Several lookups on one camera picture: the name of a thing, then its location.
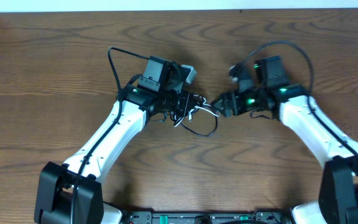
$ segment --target green light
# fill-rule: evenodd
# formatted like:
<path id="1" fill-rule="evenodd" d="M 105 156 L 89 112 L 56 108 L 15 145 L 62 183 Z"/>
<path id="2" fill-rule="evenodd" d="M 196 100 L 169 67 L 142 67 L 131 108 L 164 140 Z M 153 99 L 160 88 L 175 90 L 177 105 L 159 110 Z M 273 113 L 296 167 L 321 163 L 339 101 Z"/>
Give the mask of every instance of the green light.
<path id="1" fill-rule="evenodd" d="M 248 104 L 253 104 L 255 103 L 255 99 L 248 99 Z"/>

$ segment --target green connector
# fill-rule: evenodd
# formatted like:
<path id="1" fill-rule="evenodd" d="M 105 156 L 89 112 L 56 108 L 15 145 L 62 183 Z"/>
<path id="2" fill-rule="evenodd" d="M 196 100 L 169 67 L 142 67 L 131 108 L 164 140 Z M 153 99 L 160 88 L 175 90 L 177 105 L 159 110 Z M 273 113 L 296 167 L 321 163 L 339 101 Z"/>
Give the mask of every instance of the green connector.
<path id="1" fill-rule="evenodd" d="M 160 216 L 160 224 L 168 224 L 168 215 Z"/>

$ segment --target white wall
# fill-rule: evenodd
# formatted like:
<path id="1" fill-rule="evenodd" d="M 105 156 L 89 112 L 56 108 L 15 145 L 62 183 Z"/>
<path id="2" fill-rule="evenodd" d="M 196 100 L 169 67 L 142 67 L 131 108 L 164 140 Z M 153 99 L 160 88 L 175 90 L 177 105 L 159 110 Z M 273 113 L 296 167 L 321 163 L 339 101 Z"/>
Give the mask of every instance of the white wall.
<path id="1" fill-rule="evenodd" d="M 358 0 L 0 0 L 0 12 L 358 7 Z"/>

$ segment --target wood grain surface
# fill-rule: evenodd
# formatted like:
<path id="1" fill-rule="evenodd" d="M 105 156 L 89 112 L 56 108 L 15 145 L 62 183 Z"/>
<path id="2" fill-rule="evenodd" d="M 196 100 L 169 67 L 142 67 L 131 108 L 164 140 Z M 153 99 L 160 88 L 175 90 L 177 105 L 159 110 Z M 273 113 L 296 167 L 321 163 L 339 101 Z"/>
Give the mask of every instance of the wood grain surface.
<path id="1" fill-rule="evenodd" d="M 358 141 L 358 9 L 0 14 L 0 223 L 32 223 L 39 173 L 61 164 L 99 128 L 115 100 L 107 59 L 113 45 L 193 65 L 189 89 L 216 99 L 236 87 L 227 71 L 258 45 L 288 39 L 310 55 L 314 96 Z M 294 82 L 303 59 L 272 47 Z M 145 61 L 113 54 L 122 83 Z M 202 112 L 189 124 L 213 128 Z M 317 199 L 321 168 L 278 121 L 220 118 L 199 138 L 172 122 L 149 123 L 128 144 L 103 186 L 121 207 L 242 211 Z"/>

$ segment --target wooden table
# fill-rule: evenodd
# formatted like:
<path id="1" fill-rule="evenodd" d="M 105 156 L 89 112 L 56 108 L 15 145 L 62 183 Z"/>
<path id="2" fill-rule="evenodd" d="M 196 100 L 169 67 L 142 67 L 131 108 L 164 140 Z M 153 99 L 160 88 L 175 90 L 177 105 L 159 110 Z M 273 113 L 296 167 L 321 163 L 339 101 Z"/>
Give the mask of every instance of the wooden table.
<path id="1" fill-rule="evenodd" d="M 358 140 L 358 9 L 0 14 L 0 222 L 32 223 L 39 173 L 61 164 L 99 128 L 115 101 L 107 59 L 114 45 L 193 65 L 192 91 L 208 100 L 236 87 L 228 68 L 258 45 L 288 39 L 316 70 L 314 96 Z M 303 59 L 272 47 L 294 82 Z M 114 53 L 122 83 L 145 61 Z M 208 132 L 199 113 L 191 127 Z M 125 148 L 104 199 L 154 210 L 287 208 L 318 196 L 321 168 L 278 121 L 220 118 L 211 138 L 171 121 L 149 123 Z"/>

